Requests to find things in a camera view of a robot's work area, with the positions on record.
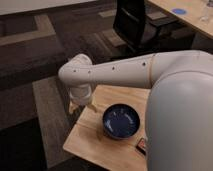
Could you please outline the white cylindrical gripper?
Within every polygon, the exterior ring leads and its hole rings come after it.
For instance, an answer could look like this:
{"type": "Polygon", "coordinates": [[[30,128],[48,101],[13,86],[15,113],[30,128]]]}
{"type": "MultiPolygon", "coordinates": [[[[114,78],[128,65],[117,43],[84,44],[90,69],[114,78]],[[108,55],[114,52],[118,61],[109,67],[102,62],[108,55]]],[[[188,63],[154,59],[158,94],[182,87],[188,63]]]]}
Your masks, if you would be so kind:
{"type": "Polygon", "coordinates": [[[88,108],[97,113],[96,106],[89,104],[92,101],[92,88],[89,84],[71,87],[69,91],[69,97],[72,101],[69,104],[69,114],[73,114],[79,105],[85,106],[87,104],[88,108]]]}

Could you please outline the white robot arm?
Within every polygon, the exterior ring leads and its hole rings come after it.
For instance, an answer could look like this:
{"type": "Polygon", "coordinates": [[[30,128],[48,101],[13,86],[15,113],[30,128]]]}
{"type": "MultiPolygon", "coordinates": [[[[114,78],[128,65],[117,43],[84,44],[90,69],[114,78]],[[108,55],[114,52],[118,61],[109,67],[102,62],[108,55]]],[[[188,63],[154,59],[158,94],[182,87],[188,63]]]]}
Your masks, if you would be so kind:
{"type": "Polygon", "coordinates": [[[148,89],[148,171],[213,171],[213,54],[160,52],[96,65],[78,54],[58,76],[78,105],[91,101],[94,85],[148,89]]]}

